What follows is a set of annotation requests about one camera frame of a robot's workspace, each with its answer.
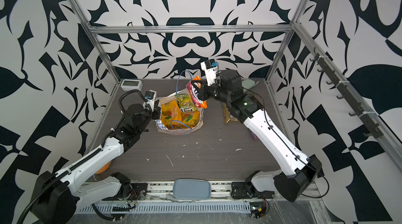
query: white digital clock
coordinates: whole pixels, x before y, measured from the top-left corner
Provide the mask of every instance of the white digital clock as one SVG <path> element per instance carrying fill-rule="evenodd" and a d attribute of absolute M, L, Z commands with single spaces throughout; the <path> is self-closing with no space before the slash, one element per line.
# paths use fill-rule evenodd
<path fill-rule="evenodd" d="M 121 81 L 121 88 L 124 91 L 131 91 L 131 90 L 141 90 L 142 89 L 142 81 L 136 79 L 123 79 Z"/>

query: white scrap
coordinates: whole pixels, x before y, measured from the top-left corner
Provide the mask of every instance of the white scrap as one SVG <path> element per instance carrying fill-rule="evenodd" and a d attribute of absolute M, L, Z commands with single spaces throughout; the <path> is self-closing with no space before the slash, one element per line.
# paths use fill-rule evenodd
<path fill-rule="evenodd" d="M 166 154 L 165 154 L 166 155 Z M 169 156 L 168 155 L 166 155 L 166 157 L 168 157 L 169 158 Z M 172 163 L 172 161 L 170 160 L 170 158 L 169 158 L 169 161 L 170 161 L 170 163 L 172 164 L 172 167 L 173 167 L 173 163 Z"/>

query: yellow snack bag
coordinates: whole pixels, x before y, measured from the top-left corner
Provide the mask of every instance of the yellow snack bag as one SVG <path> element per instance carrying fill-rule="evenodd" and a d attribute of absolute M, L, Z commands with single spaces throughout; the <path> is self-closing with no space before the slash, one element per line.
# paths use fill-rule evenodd
<path fill-rule="evenodd" d="M 181 113 L 180 113 L 180 109 L 178 107 L 177 101 L 173 100 L 169 103 L 166 103 L 164 105 L 161 106 L 161 116 L 160 116 L 160 120 L 162 121 L 162 123 L 170 130 L 172 130 L 172 127 L 170 126 L 170 122 L 172 120 L 177 120 L 177 121 L 181 121 Z M 172 122 L 172 126 L 173 128 L 177 129 L 177 125 L 179 125 L 181 123 L 179 122 Z"/>
<path fill-rule="evenodd" d="M 187 111 L 181 113 L 182 123 L 187 125 L 190 128 L 195 127 L 200 119 L 200 112 L 199 111 Z M 178 123 L 177 126 L 183 129 L 187 129 L 184 125 Z"/>

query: wood grain surface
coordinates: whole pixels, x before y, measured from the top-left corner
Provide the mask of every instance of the wood grain surface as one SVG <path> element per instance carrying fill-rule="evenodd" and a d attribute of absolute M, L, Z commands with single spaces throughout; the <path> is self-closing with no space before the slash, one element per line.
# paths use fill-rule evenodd
<path fill-rule="evenodd" d="M 179 80 L 179 90 L 187 82 L 188 80 Z M 142 93 L 147 90 L 157 91 L 157 97 L 168 96 L 176 90 L 176 80 L 143 80 Z M 265 109 L 279 127 L 264 80 L 261 79 L 251 90 L 264 98 Z M 117 101 L 124 93 L 121 88 L 118 89 L 95 146 L 100 144 L 104 135 L 121 118 Z M 133 103 L 142 103 L 136 93 L 123 100 L 125 108 Z M 95 175 L 94 179 L 98 181 L 114 172 L 121 172 L 131 180 L 144 181 L 179 178 L 235 180 L 245 179 L 255 170 L 279 169 L 271 153 L 261 141 L 252 138 L 243 124 L 224 123 L 220 102 L 209 99 L 207 103 L 204 125 L 199 130 L 174 136 L 158 132 L 155 122 L 151 121 L 148 125 L 149 132 L 144 132 L 130 150 L 115 158 L 110 167 L 102 174 Z"/>

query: black and white patterned wall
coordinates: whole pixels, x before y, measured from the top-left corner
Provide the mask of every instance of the black and white patterned wall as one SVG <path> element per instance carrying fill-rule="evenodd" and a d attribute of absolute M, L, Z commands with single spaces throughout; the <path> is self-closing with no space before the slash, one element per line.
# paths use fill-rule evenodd
<path fill-rule="evenodd" d="M 265 77 L 284 32 L 102 34 L 99 40 L 121 78 L 204 76 L 200 63 L 243 77 Z"/>
<path fill-rule="evenodd" d="M 401 0 L 311 0 L 301 24 L 402 137 Z M 335 223 L 400 223 L 402 174 L 294 35 L 271 83 L 296 144 L 322 161 Z M 316 179 L 321 193 L 327 189 Z"/>
<path fill-rule="evenodd" d="M 9 224 L 39 174 L 82 157 L 115 80 L 66 0 L 0 0 L 0 35 L 0 209 Z"/>
<path fill-rule="evenodd" d="M 300 0 L 78 0 L 95 26 L 289 24 Z M 203 76 L 215 59 L 243 77 L 265 77 L 283 33 L 158 33 L 102 35 L 121 78 Z"/>

